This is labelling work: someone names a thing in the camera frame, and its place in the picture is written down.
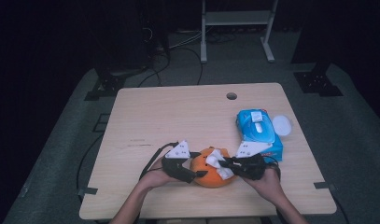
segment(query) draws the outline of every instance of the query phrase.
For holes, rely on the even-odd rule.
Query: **white round object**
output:
[[[277,133],[277,135],[286,136],[291,133],[291,124],[288,117],[284,115],[276,116],[272,120],[272,123],[274,125],[274,131]]]

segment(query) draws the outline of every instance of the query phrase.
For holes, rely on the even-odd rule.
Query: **white shelf frame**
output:
[[[257,25],[266,24],[265,36],[260,38],[266,58],[269,63],[274,63],[274,55],[269,47],[269,37],[274,23],[278,0],[274,0],[271,10],[261,11],[223,11],[206,12],[206,0],[202,1],[202,40],[201,62],[207,63],[206,51],[206,26],[216,25]]]

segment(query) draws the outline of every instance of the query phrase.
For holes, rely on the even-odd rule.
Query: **white tag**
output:
[[[247,158],[262,152],[263,150],[270,148],[271,143],[262,142],[245,142],[243,141],[236,152],[236,158]]]
[[[260,111],[252,111],[251,114],[251,121],[253,122],[261,122],[262,121],[262,113]]]
[[[180,142],[176,147],[166,153],[165,158],[167,159],[189,159],[190,150],[189,145],[186,140]]]

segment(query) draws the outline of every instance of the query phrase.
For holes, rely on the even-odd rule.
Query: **tabletop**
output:
[[[93,220],[115,216],[150,158],[167,143],[187,140],[190,151],[223,147],[233,156],[241,143],[236,115],[253,108],[265,109],[271,119],[285,115],[291,122],[292,132],[281,137],[279,165],[282,187],[292,203],[302,214],[334,213],[330,191],[314,185],[325,180],[282,86],[254,83],[120,90],[88,185],[97,192],[85,195],[79,215]],[[275,214],[241,178],[216,189],[169,183],[152,190],[141,210],[142,218]]]

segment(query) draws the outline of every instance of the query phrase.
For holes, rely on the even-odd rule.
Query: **wet wipes package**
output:
[[[268,144],[268,147],[260,153],[262,156],[269,156],[277,161],[283,160],[283,144],[274,131],[274,125],[266,110],[241,110],[237,114],[236,125],[244,142]],[[265,161],[269,162],[272,159],[266,157]]]

